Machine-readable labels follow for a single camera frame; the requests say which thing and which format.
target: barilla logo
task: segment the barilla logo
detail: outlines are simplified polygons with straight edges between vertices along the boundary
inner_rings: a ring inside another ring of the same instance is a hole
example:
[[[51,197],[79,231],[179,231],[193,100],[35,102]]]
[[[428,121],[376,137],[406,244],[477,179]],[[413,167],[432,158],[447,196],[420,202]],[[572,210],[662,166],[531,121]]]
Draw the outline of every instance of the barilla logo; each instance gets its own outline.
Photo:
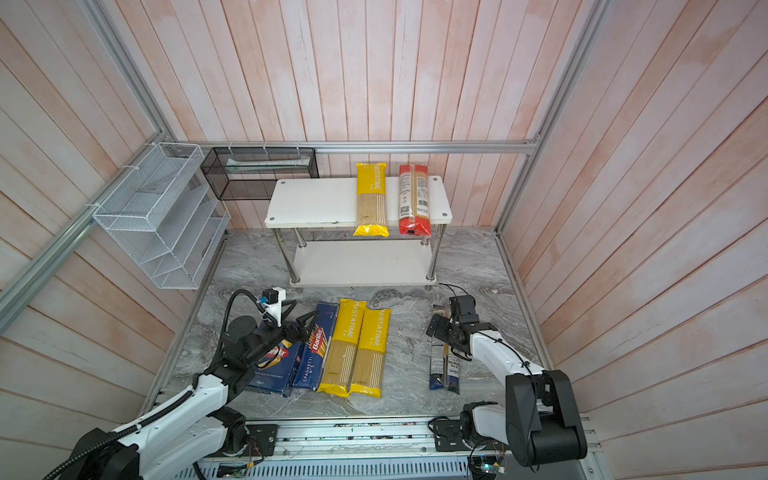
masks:
[[[310,350],[312,353],[317,353],[320,350],[320,346],[323,344],[326,332],[322,327],[315,327],[315,331],[312,333],[312,341],[310,342]]]

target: cable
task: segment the cable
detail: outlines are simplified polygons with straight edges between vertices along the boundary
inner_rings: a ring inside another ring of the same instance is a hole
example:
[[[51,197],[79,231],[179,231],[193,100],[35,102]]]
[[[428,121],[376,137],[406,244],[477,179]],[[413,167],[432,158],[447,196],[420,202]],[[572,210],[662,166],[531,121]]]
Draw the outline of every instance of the cable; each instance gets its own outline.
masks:
[[[461,289],[461,291],[464,292],[465,295],[469,295],[469,292],[467,290],[465,290],[463,286],[453,285],[452,283],[438,283],[438,285],[445,285],[448,288],[450,288],[452,286],[455,286],[456,288]]]
[[[483,332],[477,332],[477,333],[479,333],[480,335],[488,337],[489,339],[493,340],[494,343],[501,343],[503,346],[505,346],[508,349],[510,349],[518,357],[518,359],[520,359],[520,363],[522,363],[522,365],[525,367],[525,369],[528,370],[528,375],[531,377],[531,387],[533,388],[534,397],[537,399],[538,398],[538,394],[536,392],[536,381],[533,378],[533,372],[531,371],[530,368],[528,368],[528,365],[530,364],[530,362],[526,362],[525,360],[523,360],[523,357],[518,353],[518,351],[515,350],[514,348],[512,348],[510,345],[507,345],[506,343],[504,343],[503,339],[495,339],[492,336],[490,336],[490,335],[488,335],[486,333],[483,333]],[[537,411],[538,411],[538,409],[536,408],[536,401],[534,401],[533,402],[533,411],[531,412],[531,418],[528,420],[528,434],[527,434],[527,438],[525,440],[525,459],[528,460],[528,467],[531,469],[531,472],[534,472],[534,473],[538,472],[538,470],[541,467],[541,465],[536,464],[536,469],[535,470],[533,469],[533,463],[534,462],[531,461],[531,458],[528,458],[528,450],[531,447],[533,448],[533,459],[532,460],[535,460],[536,459],[536,445],[532,445],[531,444],[531,424],[533,423],[533,418],[534,418],[534,415],[536,415]]]
[[[187,399],[190,398],[191,396],[192,396],[192,391],[191,390],[187,390],[187,392],[184,393],[181,397],[179,397],[175,402],[171,403],[169,406],[165,407],[164,409],[162,409],[161,411],[155,413],[154,415],[149,416],[149,417],[147,417],[144,420],[141,420],[138,423],[138,425],[140,425],[142,427],[145,427],[147,425],[150,425],[153,422],[156,422],[157,420],[163,418],[165,415],[167,415],[171,411],[175,410],[179,405],[181,405],[182,403],[186,402]],[[67,468],[70,468],[75,463],[77,463],[77,462],[81,461],[83,458],[89,456],[91,453],[97,452],[97,451],[103,449],[104,447],[106,447],[107,445],[111,444],[112,442],[115,442],[115,441],[117,441],[119,439],[122,439],[123,437],[128,436],[131,433],[137,432],[138,429],[139,428],[134,423],[133,425],[131,425],[131,426],[125,428],[125,429],[122,429],[119,432],[109,432],[107,434],[107,438],[106,439],[102,440],[101,442],[99,442],[99,443],[97,443],[95,445],[92,445],[91,447],[83,450],[82,452],[79,452],[76,455],[73,455],[73,456],[67,458],[62,463],[60,463],[58,467],[54,468],[53,470],[51,470],[50,473],[48,473],[45,477],[43,477],[43,480],[53,480],[54,478],[56,478],[59,475],[61,475],[61,473],[63,473],[64,470],[66,470]]]
[[[223,345],[224,341],[224,333],[227,331],[227,324],[229,323],[230,319],[230,310],[232,310],[232,304],[234,303],[235,299],[238,295],[245,295],[248,298],[251,299],[253,303],[256,304],[256,306],[260,306],[261,303],[259,299],[256,298],[251,292],[245,289],[237,289],[234,292],[232,292],[232,296],[230,296],[229,301],[227,302],[227,309],[224,310],[224,320],[221,322],[221,331],[219,332],[219,342],[216,344],[216,352],[214,353],[214,357],[210,361],[210,365],[208,366],[208,369],[213,366],[214,363],[219,359],[219,355],[221,354],[221,347]]]
[[[197,464],[197,462],[192,464],[192,468],[194,468],[194,474],[197,476],[199,480],[207,480],[207,478],[205,478],[205,475],[203,475],[203,471],[200,469],[200,466]]]

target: wire rack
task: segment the wire rack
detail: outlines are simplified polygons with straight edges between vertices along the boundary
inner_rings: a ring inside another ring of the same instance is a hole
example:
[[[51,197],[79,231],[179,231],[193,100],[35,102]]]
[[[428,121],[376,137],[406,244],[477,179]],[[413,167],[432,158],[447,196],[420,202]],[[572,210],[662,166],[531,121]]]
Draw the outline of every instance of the wire rack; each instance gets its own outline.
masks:
[[[203,163],[199,145],[157,144],[96,210],[107,230],[156,231]]]
[[[207,185],[189,186],[202,160],[197,145],[156,145],[94,215],[159,288],[198,288],[229,223]]]

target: yellow pasta package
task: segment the yellow pasta package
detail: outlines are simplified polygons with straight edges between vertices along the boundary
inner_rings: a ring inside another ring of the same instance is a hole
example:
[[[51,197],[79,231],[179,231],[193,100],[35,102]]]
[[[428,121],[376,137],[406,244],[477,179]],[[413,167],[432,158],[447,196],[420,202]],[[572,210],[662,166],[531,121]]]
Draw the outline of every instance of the yellow pasta package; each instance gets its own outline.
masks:
[[[342,298],[318,392],[348,397],[366,302]]]
[[[362,393],[380,399],[386,339],[389,334],[391,310],[369,310],[362,318],[360,341],[357,345],[355,370],[350,392]]]
[[[355,235],[389,237],[386,223],[386,164],[357,164]]]

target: blue pasta box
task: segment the blue pasta box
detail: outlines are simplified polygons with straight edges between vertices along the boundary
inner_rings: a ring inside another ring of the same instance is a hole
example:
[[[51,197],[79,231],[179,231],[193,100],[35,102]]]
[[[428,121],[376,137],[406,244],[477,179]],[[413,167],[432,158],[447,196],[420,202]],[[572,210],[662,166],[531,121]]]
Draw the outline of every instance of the blue pasta box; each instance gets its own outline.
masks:
[[[304,346],[304,354],[299,362],[299,370],[293,380],[293,386],[300,389],[317,390],[323,377],[323,363],[330,345],[339,305],[320,302],[317,304],[319,315],[310,340]]]
[[[279,393],[287,397],[293,391],[291,383],[299,367],[303,343],[291,343],[283,340],[259,360],[253,369],[256,375],[247,389],[262,393]]]

